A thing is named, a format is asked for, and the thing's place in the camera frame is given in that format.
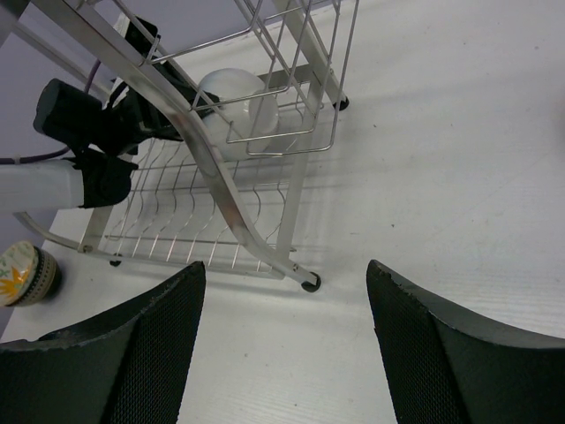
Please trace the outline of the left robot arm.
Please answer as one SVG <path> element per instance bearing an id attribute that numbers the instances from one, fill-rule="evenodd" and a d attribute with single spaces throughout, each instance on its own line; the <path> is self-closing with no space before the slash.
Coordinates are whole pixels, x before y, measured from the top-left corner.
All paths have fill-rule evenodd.
<path id="1" fill-rule="evenodd" d="M 106 102 L 60 79 L 42 90 L 35 131 L 64 144 L 59 153 L 1 161 L 1 210 L 99 208 L 123 201 L 132 189 L 139 144 L 182 141 L 147 99 L 118 80 Z"/>

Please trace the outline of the brown patterned bowl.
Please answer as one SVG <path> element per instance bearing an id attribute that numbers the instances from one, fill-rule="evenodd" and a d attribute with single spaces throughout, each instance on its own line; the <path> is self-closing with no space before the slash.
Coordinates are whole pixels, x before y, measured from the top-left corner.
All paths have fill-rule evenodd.
<path id="1" fill-rule="evenodd" d="M 62 282 L 62 271 L 55 257 L 39 247 L 34 247 L 34 261 L 23 292 L 14 303 L 27 307 L 50 299 Z"/>

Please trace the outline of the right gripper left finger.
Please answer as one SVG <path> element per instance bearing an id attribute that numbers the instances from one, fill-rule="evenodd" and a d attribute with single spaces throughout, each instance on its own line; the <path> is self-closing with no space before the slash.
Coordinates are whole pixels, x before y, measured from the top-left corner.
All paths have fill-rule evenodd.
<path id="1" fill-rule="evenodd" d="M 175 423 L 207 279 L 196 261 L 37 340 L 1 345 L 3 423 Z"/>

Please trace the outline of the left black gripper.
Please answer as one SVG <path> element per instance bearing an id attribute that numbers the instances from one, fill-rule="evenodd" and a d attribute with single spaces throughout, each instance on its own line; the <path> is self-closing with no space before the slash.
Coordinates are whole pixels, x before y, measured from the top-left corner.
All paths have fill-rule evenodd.
<path id="1" fill-rule="evenodd" d="M 132 22 L 130 18 L 121 16 L 114 28 L 144 60 L 154 59 L 159 30 L 155 24 L 141 17 L 136 20 Z M 155 64 L 154 68 L 185 98 L 188 105 L 196 108 L 200 119 L 220 116 L 215 106 L 220 101 L 218 95 L 208 90 L 200 93 L 185 80 L 176 66 L 167 60 Z M 171 141 L 183 139 L 168 116 L 159 109 L 154 98 L 142 94 L 137 86 L 133 87 L 121 79 L 117 81 L 109 98 L 109 117 L 116 131 L 127 141 L 145 141 L 152 138 Z"/>

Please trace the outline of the light blue white bowl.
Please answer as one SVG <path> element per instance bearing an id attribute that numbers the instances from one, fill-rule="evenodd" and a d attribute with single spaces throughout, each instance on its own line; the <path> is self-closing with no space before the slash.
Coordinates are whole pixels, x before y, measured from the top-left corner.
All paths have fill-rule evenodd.
<path id="1" fill-rule="evenodd" d="M 244 161 L 294 144 L 294 136 L 282 135 L 286 124 L 275 96 L 264 94 L 265 82 L 253 73 L 239 68 L 215 70 L 202 78 L 199 88 L 221 103 L 202 122 L 224 161 Z"/>

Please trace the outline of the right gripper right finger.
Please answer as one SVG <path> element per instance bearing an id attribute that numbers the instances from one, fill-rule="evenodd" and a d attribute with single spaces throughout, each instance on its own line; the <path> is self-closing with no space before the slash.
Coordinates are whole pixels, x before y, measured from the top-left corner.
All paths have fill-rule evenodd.
<path id="1" fill-rule="evenodd" d="M 562 423 L 564 341 L 498 322 L 381 262 L 366 270 L 399 423 Z"/>

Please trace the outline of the yellow flower bowl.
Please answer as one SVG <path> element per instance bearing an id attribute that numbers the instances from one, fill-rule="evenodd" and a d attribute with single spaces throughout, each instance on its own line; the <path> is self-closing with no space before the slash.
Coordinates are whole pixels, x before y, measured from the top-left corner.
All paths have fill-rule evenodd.
<path id="1" fill-rule="evenodd" d="M 39 254 L 28 241 L 19 241 L 1 254 L 1 306 L 31 306 L 39 301 L 34 281 Z"/>

